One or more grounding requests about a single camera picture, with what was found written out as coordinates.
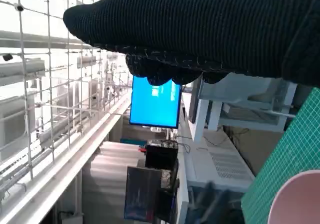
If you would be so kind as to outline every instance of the wire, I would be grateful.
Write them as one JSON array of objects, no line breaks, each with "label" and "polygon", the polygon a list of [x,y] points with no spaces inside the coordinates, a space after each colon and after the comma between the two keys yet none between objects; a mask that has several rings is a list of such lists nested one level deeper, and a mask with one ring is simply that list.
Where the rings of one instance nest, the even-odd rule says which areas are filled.
[{"label": "wire", "polygon": [[185,143],[178,143],[178,145],[181,145],[181,146],[183,146],[184,147],[184,149],[185,149],[185,151],[186,151],[186,153],[190,153],[190,151],[191,151],[191,147],[188,145],[188,144],[185,144]]},{"label": "wire", "polygon": [[228,136],[226,136],[221,142],[219,142],[219,144],[215,144],[215,143],[209,141],[209,139],[207,137],[205,137],[205,136],[203,136],[203,137],[204,137],[204,139],[206,139],[209,143],[211,143],[215,147],[220,147],[220,145],[228,138]]}]

